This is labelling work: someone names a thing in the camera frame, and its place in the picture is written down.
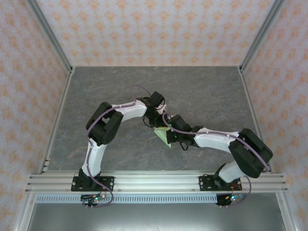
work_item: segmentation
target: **perforated metal strip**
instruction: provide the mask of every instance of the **perforated metal strip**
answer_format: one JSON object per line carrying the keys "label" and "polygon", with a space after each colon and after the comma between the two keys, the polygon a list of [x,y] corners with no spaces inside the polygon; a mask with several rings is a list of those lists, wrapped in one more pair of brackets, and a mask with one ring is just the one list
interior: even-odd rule
{"label": "perforated metal strip", "polygon": [[[38,194],[36,203],[41,204],[79,204],[80,194]],[[101,201],[110,200],[107,196]],[[191,203],[216,203],[216,194],[116,194],[115,204],[191,204]]]}

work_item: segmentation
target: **robotic arm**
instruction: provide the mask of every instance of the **robotic arm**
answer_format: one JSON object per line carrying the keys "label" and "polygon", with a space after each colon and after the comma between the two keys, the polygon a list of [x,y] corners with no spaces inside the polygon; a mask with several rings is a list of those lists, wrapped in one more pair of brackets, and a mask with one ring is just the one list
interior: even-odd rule
{"label": "robotic arm", "polygon": [[214,175],[218,189],[243,176],[258,178],[272,158],[271,150],[249,129],[241,132],[213,131],[201,126],[191,128],[179,115],[169,116],[162,105],[164,97],[154,92],[151,97],[138,98],[121,105],[102,103],[87,123],[89,145],[86,161],[79,170],[81,180],[94,189],[101,172],[101,161],[107,145],[113,140],[122,121],[147,117],[153,127],[169,127],[167,142],[187,147],[210,147],[232,154],[234,161],[222,165]]}

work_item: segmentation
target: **gray marble surface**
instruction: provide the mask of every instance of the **gray marble surface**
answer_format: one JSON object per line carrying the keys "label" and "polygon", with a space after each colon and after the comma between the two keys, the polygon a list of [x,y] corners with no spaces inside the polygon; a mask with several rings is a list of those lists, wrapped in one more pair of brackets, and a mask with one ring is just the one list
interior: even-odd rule
{"label": "gray marble surface", "polygon": [[[128,103],[130,88],[144,85],[161,93],[167,111],[192,127],[212,130],[255,130],[236,67],[77,67],[51,152],[49,170],[78,170],[86,157],[86,123],[100,103]],[[135,88],[138,97],[147,96]],[[108,145],[103,170],[216,170],[232,156],[210,148],[178,143],[169,149],[141,118],[121,124]]]}

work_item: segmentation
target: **enclosure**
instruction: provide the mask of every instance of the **enclosure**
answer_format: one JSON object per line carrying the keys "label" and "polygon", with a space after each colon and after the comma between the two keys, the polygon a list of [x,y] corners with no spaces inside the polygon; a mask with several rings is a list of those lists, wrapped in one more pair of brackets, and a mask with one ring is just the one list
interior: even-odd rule
{"label": "enclosure", "polygon": [[[307,1],[12,0],[0,6],[1,230],[307,229]],[[158,179],[177,187],[172,200],[188,198],[193,194],[185,190],[195,192],[198,183],[190,179],[233,157],[210,148],[170,149],[142,119],[132,119],[121,124],[101,168],[118,177],[117,196],[135,203],[84,210],[69,191],[85,162],[86,123],[102,102],[132,101],[135,84],[161,93],[167,111],[192,126],[251,129],[274,154],[271,173],[252,179],[247,201],[228,210],[209,199],[144,205],[137,198],[149,195],[123,189]],[[146,183],[125,182],[125,175],[144,175]]]}

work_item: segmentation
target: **black mounting bracket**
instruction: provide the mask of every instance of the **black mounting bracket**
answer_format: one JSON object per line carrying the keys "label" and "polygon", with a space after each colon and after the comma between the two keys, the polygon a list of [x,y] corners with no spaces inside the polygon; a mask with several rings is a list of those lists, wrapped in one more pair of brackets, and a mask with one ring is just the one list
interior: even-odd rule
{"label": "black mounting bracket", "polygon": [[[114,189],[115,185],[115,178],[114,177],[104,177],[104,176],[99,176],[97,178],[97,181],[108,187],[111,191]],[[102,191],[102,187],[98,184],[94,186],[94,188],[89,187],[82,179],[81,177],[73,177],[73,182],[72,182],[72,187],[71,187],[72,192],[100,192]]]}
{"label": "black mounting bracket", "polygon": [[[199,188],[200,191],[208,192],[208,191],[232,191],[233,185],[239,185],[242,187],[241,179],[235,179],[230,183],[224,183],[220,186],[215,184],[214,175],[206,175],[199,177]],[[241,191],[238,187],[235,187],[233,191]]]}

